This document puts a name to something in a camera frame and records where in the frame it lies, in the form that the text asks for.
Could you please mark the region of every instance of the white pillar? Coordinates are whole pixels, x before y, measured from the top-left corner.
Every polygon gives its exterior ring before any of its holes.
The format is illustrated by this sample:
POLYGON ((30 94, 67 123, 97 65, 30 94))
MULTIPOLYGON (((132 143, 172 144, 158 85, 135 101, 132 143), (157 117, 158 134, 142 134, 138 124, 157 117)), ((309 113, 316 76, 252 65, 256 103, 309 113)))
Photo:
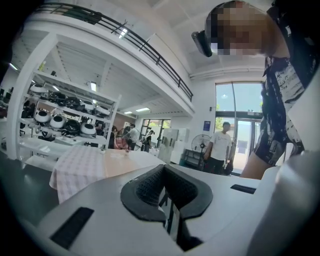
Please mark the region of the white pillar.
POLYGON ((19 118, 23 110, 24 95, 28 92, 34 71, 38 69, 57 43, 57 35, 49 33, 30 54, 16 80, 7 114, 6 148, 10 159, 15 160, 19 157, 19 118))

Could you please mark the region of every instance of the white shelving unit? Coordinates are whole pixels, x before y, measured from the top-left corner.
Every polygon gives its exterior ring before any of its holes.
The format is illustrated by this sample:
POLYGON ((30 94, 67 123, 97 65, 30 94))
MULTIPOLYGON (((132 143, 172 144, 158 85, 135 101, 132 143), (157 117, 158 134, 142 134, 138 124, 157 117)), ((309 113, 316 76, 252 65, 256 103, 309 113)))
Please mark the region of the white shelving unit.
MULTIPOLYGON (((121 95, 116 98, 109 97, 105 94, 96 92, 91 90, 91 88, 87 88, 85 86, 78 85, 76 83, 64 80, 60 77, 56 77, 41 71, 36 70, 34 72, 34 78, 35 80, 41 80, 43 83, 46 82, 46 87, 50 91, 54 91, 52 86, 57 87, 63 94, 67 96, 75 96, 78 99, 81 100, 87 100, 87 101, 92 101, 95 100, 97 101, 97 104, 100 106, 105 106, 110 110, 110 115, 101 118, 97 117, 93 114, 89 114, 86 112, 81 112, 77 111, 75 109, 71 109, 65 106, 59 106, 56 103, 50 102, 49 100, 43 100, 39 99, 36 104, 36 109, 38 108, 38 105, 41 104, 42 107, 44 108, 43 105, 60 109, 63 111, 65 115, 76 115, 79 116, 81 119, 82 117, 87 117, 89 119, 92 119, 92 123, 94 124, 97 120, 102 121, 105 123, 105 128, 104 128, 104 136, 97 135, 95 138, 88 138, 88 137, 82 137, 82 136, 75 136, 72 137, 73 140, 78 140, 78 141, 83 141, 86 143, 95 143, 98 145, 106 145, 106 148, 108 148, 109 144, 109 139, 110 139, 110 134, 111 134, 111 127, 114 123, 115 116, 118 110, 119 102, 121 100, 121 95)), ((24 94, 23 95, 26 98, 31 98, 32 96, 29 94, 24 94)), ((53 130, 50 126, 39 126, 33 118, 21 118, 19 117, 17 119, 17 125, 20 125, 20 123, 25 124, 26 126, 30 128, 39 128, 41 132, 50 132, 51 134, 55 135, 56 137, 60 137, 61 131, 56 131, 53 130)), ((20 148, 27 148, 30 149, 32 152, 41 154, 44 156, 50 156, 50 157, 60 157, 67 148, 70 146, 67 145, 62 145, 60 146, 59 144, 54 142, 48 142, 45 140, 41 140, 38 138, 24 138, 24 139, 18 139, 18 147, 20 148)))

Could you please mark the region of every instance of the standing fan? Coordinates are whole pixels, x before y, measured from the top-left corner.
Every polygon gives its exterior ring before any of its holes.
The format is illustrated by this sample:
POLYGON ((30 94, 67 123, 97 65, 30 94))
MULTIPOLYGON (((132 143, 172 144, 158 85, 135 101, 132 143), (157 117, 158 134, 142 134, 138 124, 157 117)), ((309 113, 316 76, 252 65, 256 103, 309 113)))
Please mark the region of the standing fan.
POLYGON ((203 152, 206 151, 207 146, 210 142, 210 137, 208 135, 200 134, 194 137, 191 147, 192 150, 195 152, 201 152, 201 155, 203 152))

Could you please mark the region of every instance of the black slot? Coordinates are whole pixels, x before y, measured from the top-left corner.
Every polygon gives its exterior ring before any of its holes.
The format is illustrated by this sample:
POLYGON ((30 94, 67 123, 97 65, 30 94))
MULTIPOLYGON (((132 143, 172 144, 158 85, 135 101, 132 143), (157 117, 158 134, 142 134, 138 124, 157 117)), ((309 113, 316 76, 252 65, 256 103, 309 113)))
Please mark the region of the black slot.
POLYGON ((248 194, 254 194, 255 191, 256 191, 256 188, 253 188, 253 187, 248 187, 248 186, 242 186, 242 185, 233 185, 232 187, 230 187, 230 189, 233 189, 233 190, 238 190, 238 191, 241 191, 241 192, 244 192, 244 193, 248 193, 248 194))
POLYGON ((69 249, 83 229, 94 210, 80 207, 51 236, 51 240, 65 249, 69 249))

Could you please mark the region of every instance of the ceiling light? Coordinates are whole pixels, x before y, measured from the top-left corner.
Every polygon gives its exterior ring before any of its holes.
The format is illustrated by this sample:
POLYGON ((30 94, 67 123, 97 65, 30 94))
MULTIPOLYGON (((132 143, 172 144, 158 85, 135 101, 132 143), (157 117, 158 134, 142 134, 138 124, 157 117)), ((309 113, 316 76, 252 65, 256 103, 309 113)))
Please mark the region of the ceiling light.
POLYGON ((141 111, 146 111, 146 110, 150 110, 150 108, 144 107, 144 108, 137 109, 136 111, 141 112, 141 111))
POLYGON ((120 33, 120 35, 119 35, 119 38, 121 39, 126 33, 128 32, 128 30, 127 29, 122 29, 122 31, 121 31, 121 33, 120 33))
POLYGON ((95 82, 91 82, 90 84, 91 84, 91 90, 96 92, 97 91, 97 84, 95 82))
POLYGON ((10 63, 10 66, 11 66, 14 70, 18 70, 12 63, 10 63))

